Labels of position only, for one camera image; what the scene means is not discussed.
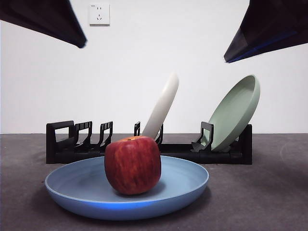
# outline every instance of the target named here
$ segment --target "green plate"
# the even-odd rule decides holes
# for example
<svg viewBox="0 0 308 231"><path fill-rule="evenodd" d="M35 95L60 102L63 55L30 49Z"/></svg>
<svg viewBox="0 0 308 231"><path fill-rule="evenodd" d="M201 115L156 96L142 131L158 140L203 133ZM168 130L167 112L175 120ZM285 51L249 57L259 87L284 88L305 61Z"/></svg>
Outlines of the green plate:
<svg viewBox="0 0 308 231"><path fill-rule="evenodd" d="M212 151L223 151L235 141L249 123L260 98L260 84L253 75L239 81L223 98L209 123L214 124ZM208 141L205 133L201 144Z"/></svg>

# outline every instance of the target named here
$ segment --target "blue plate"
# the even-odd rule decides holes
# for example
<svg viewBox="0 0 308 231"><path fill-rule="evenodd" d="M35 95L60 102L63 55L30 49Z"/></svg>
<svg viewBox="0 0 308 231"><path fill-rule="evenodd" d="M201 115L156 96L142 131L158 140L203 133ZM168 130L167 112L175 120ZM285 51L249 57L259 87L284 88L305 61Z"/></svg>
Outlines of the blue plate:
<svg viewBox="0 0 308 231"><path fill-rule="evenodd" d="M135 220L179 210L204 191L209 174L202 166L161 156L162 175L148 192L125 196L107 181L104 157L77 161L50 173L45 180L53 200L61 207L89 218Z"/></svg>

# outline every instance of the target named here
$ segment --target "white wall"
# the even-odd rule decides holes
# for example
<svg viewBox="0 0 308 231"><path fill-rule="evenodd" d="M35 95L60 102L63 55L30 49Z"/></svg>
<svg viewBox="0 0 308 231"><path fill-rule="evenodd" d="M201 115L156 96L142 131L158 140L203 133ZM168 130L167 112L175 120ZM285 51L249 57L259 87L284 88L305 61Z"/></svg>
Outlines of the white wall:
<svg viewBox="0 0 308 231"><path fill-rule="evenodd" d="M48 122L114 121L142 128L171 71L180 77L166 133L199 132L241 78L258 77L255 133L308 132L308 44L232 64L223 55L248 0L110 0L111 26L88 25L89 0L71 0L83 49L1 23L1 133L45 133Z"/></svg>

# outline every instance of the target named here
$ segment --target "white plate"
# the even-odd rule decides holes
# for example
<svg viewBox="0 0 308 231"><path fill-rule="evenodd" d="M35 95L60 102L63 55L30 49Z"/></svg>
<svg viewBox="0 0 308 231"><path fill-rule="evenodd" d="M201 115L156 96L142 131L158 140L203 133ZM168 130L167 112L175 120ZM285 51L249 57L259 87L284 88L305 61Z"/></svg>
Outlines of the white plate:
<svg viewBox="0 0 308 231"><path fill-rule="evenodd" d="M148 136L153 139L156 138L174 100L179 87L179 78L175 73L172 73L165 84L163 92L161 93L152 114L145 125L142 132L143 136Z"/></svg>

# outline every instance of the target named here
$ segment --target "gray countertop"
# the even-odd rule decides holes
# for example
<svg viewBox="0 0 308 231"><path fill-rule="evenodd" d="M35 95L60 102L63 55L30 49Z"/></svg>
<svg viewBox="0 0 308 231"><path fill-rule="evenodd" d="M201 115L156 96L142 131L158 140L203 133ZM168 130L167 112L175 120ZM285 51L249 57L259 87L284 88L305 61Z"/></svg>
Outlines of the gray countertop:
<svg viewBox="0 0 308 231"><path fill-rule="evenodd" d="M167 134L164 139L197 137ZM308 134L254 134L251 166L203 165L210 180L199 199L172 214L139 221L95 220L59 207L44 180L62 165L45 164L45 149L44 134L1 135L1 230L308 230Z"/></svg>

